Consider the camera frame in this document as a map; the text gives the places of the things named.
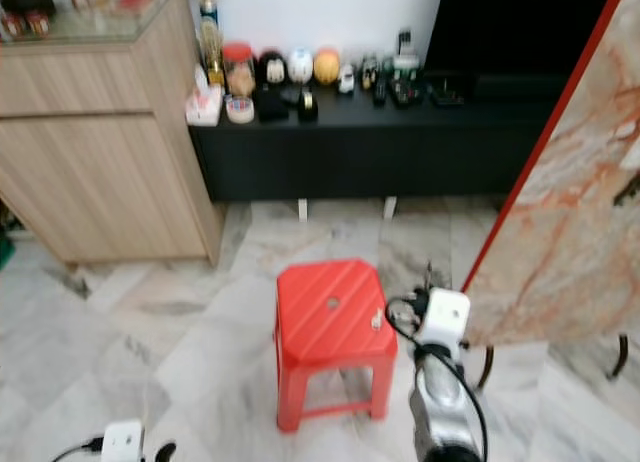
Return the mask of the red plastic stool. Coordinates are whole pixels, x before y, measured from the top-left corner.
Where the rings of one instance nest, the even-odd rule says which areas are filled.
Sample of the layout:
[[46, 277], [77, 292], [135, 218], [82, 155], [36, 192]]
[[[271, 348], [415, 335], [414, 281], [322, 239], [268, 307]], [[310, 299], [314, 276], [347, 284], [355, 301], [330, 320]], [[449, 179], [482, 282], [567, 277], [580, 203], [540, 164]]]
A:
[[[303, 418], [365, 412], [387, 416], [398, 352], [398, 337], [384, 322], [380, 331], [370, 321], [381, 308], [384, 290], [378, 270], [362, 258], [296, 264], [276, 278], [276, 426], [294, 433]], [[308, 410], [312, 376], [343, 369], [369, 369], [371, 395], [366, 401]]]

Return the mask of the pink tissue pack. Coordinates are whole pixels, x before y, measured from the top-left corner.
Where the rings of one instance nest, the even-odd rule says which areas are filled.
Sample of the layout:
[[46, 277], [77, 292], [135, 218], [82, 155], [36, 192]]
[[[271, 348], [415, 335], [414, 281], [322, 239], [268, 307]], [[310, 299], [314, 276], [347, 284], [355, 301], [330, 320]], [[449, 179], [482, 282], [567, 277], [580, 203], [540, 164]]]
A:
[[211, 83], [205, 69], [195, 68], [195, 87], [186, 101], [186, 123], [191, 127], [216, 127], [224, 107], [224, 88]]

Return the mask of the black low console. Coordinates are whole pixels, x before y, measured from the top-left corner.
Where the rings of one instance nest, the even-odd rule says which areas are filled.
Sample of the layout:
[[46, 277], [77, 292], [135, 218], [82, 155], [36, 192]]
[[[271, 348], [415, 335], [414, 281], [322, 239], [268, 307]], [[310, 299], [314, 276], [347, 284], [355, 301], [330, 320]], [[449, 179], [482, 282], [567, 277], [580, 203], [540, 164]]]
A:
[[463, 102], [378, 106], [316, 90], [317, 118], [192, 125], [215, 202], [507, 194], [567, 86], [563, 75], [452, 77]]

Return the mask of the orange ball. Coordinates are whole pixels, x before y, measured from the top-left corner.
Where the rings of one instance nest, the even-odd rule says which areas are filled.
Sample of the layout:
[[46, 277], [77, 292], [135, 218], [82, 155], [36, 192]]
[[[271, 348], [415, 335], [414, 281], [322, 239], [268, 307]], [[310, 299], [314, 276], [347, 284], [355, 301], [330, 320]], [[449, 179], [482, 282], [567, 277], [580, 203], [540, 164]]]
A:
[[340, 52], [333, 47], [323, 47], [314, 55], [314, 79], [321, 86], [332, 86], [338, 81], [342, 70]]

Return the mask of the small red jar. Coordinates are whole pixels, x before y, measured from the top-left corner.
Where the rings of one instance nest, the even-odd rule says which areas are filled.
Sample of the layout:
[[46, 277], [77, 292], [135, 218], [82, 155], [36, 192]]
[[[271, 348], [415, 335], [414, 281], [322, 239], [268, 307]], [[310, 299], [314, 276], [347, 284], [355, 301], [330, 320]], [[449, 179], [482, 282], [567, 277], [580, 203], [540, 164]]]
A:
[[33, 37], [46, 37], [49, 34], [50, 19], [44, 11], [27, 11], [24, 19], [26, 19], [28, 32]]
[[10, 38], [10, 40], [23, 36], [23, 34], [26, 33], [26, 22], [24, 22], [24, 19], [14, 13], [10, 13], [10, 11], [1, 11], [0, 23], [1, 32]]

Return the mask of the white and blue ball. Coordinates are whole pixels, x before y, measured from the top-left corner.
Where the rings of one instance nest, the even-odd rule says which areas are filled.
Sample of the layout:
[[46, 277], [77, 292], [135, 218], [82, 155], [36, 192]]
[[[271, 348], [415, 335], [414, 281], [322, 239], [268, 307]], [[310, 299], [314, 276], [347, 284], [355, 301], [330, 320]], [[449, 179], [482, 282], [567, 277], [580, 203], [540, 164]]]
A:
[[308, 49], [289, 51], [287, 58], [289, 81], [296, 84], [308, 84], [314, 77], [314, 52]]

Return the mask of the black board stand leg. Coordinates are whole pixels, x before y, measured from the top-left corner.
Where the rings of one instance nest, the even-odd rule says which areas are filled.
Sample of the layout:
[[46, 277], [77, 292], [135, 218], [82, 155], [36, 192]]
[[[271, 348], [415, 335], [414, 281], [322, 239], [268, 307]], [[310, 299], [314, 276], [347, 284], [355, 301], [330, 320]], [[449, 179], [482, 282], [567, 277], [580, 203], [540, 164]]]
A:
[[628, 356], [630, 356], [630, 338], [627, 334], [618, 335], [618, 356], [616, 362], [614, 362], [613, 369], [608, 372], [608, 380], [616, 380], [618, 376], [622, 374], [628, 362]]
[[479, 379], [476, 381], [475, 390], [481, 392], [488, 383], [490, 375], [492, 375], [492, 367], [495, 358], [495, 348], [488, 346], [484, 351], [483, 367], [481, 367]]

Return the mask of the white hook plate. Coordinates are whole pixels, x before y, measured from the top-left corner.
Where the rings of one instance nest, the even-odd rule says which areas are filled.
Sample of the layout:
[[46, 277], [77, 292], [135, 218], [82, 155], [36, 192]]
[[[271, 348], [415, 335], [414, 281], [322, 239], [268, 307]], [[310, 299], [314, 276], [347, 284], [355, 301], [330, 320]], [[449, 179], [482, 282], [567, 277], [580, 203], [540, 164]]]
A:
[[630, 151], [640, 139], [640, 116], [623, 122], [614, 129], [612, 145], [621, 148], [623, 152]]

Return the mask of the dark toy figure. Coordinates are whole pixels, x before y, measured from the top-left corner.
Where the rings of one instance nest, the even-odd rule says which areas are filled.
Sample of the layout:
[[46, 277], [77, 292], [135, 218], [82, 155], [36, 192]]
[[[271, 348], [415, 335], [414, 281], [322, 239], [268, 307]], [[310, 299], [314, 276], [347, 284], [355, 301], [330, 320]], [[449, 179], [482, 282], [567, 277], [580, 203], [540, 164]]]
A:
[[390, 58], [369, 54], [360, 65], [360, 86], [371, 97], [375, 107], [387, 104], [388, 88], [384, 78], [390, 66]]

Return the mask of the marble pattern board red edge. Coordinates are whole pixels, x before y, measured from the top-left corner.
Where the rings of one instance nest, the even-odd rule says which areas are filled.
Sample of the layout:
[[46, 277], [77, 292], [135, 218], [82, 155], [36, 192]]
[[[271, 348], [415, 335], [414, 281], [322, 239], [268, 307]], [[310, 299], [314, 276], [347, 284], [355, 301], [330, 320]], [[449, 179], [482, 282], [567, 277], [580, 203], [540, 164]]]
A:
[[604, 337], [640, 329], [640, 0], [609, 0], [534, 155], [465, 285], [471, 346]]

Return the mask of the jar with red lid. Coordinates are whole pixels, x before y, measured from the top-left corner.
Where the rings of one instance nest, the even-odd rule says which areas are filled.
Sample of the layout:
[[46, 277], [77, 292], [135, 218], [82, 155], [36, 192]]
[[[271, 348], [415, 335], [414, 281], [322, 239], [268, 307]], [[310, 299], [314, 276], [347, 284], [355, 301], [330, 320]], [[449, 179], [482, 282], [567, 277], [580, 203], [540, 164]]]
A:
[[232, 96], [247, 98], [256, 86], [253, 66], [255, 55], [246, 42], [227, 42], [221, 47], [227, 91]]

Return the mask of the gold trophy with blue ball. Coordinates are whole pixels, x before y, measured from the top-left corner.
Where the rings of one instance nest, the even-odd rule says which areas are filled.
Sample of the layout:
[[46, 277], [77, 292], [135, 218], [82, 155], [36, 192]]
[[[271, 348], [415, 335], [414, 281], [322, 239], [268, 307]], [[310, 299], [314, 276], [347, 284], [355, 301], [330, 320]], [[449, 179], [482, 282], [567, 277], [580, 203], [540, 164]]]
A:
[[224, 86], [221, 68], [221, 29], [219, 27], [218, 0], [198, 0], [198, 41], [207, 82], [210, 86]]

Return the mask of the light wooden cabinet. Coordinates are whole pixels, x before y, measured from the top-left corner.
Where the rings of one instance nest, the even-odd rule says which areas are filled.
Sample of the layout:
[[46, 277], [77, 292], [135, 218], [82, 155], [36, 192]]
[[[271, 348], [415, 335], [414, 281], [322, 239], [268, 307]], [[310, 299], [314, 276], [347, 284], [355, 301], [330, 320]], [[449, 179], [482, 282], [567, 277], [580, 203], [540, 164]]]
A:
[[0, 46], [0, 192], [64, 264], [219, 258], [186, 123], [189, 0], [137, 17], [65, 11], [44, 40]]

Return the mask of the dark hanging key bunch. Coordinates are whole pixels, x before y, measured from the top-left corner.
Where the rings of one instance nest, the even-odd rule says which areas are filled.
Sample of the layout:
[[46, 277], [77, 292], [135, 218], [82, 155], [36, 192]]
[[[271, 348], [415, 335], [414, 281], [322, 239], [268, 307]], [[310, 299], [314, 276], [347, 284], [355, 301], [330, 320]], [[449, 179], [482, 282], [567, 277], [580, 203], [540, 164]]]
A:
[[628, 180], [626, 186], [614, 196], [613, 205], [623, 207], [626, 203], [634, 201], [637, 194], [640, 194], [640, 170], [636, 170], [634, 177]]

